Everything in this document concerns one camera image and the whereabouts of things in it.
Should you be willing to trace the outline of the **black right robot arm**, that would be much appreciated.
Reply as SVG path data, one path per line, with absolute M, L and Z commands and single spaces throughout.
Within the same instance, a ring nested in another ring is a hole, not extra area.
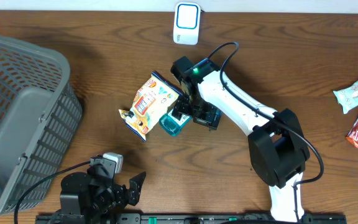
M 294 184 L 302 179 L 310 152 L 294 112 L 278 112 L 253 99 L 209 58 L 194 64 L 183 56 L 170 71 L 183 91 L 173 116 L 191 116 L 210 129 L 217 128 L 222 114 L 230 118 L 248 138 L 253 170 L 269 186 L 273 219 L 300 220 L 305 212 Z

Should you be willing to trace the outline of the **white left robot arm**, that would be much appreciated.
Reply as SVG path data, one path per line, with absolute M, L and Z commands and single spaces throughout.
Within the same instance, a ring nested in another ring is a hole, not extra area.
M 86 172 L 74 172 L 63 178 L 60 193 L 61 223 L 115 223 L 110 214 L 114 208 L 135 206 L 147 173 L 141 172 L 129 180 L 129 187 L 114 182 L 120 173 L 123 157 L 107 153 L 92 157 Z

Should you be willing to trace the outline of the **light teal wipes packet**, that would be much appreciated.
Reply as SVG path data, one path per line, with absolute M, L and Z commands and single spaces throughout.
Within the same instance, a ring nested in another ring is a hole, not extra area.
M 347 114 L 350 110 L 358 106 L 358 81 L 350 87 L 342 90 L 333 91 L 337 102 L 342 106 L 342 112 Z

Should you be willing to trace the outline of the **yellow snack bag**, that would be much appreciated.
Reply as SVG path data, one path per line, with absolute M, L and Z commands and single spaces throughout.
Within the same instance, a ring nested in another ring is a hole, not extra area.
M 138 89 L 129 110 L 119 110 L 126 126 L 146 141 L 146 135 L 159 122 L 160 118 L 175 104 L 181 91 L 169 83 L 158 72 Z

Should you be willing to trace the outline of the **teal mouthwash bottle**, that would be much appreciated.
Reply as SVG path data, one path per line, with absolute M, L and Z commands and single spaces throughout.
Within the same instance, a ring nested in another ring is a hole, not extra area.
M 172 111 L 163 115 L 160 120 L 160 126 L 171 136 L 177 136 L 183 129 L 183 127 L 189 122 L 193 122 L 193 118 L 184 115 L 181 119 L 176 119 L 172 116 Z

